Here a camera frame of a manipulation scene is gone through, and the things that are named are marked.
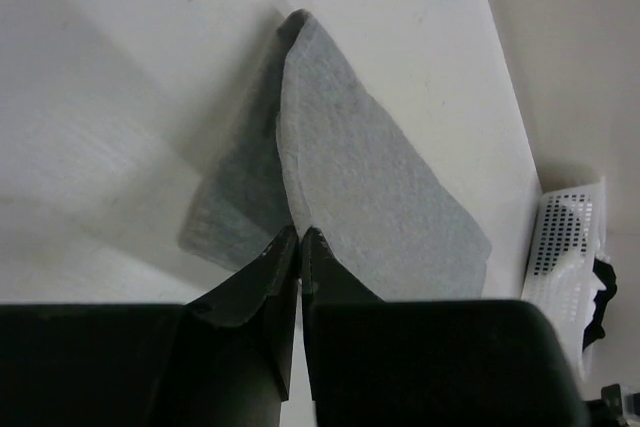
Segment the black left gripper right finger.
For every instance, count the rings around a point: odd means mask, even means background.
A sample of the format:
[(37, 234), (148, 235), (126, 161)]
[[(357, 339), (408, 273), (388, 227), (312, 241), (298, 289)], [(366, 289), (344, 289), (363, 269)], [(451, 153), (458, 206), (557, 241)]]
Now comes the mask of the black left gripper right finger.
[(586, 426), (553, 327), (519, 300), (386, 302), (318, 229), (301, 244), (304, 345), (321, 426)]

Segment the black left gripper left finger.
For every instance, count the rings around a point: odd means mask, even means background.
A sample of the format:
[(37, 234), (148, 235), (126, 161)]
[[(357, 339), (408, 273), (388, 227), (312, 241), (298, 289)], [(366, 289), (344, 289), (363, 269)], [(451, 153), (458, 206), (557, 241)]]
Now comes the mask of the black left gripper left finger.
[(298, 237), (179, 304), (1, 308), (5, 426), (275, 426), (289, 397)]

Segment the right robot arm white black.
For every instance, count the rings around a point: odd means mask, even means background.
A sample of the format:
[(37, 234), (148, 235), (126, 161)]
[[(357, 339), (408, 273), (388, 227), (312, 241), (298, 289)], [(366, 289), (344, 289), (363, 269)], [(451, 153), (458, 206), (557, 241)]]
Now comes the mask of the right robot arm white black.
[(636, 388), (612, 384), (601, 389), (599, 399), (586, 402), (591, 427), (639, 427), (639, 398)]

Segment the grey tank top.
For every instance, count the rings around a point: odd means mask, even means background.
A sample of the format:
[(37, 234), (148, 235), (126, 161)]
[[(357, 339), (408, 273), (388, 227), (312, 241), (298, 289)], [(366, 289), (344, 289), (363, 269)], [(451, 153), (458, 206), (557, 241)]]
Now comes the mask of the grey tank top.
[(321, 23), (292, 12), (271, 38), (180, 235), (236, 271), (285, 226), (321, 231), (385, 300), (476, 299), (491, 244)]

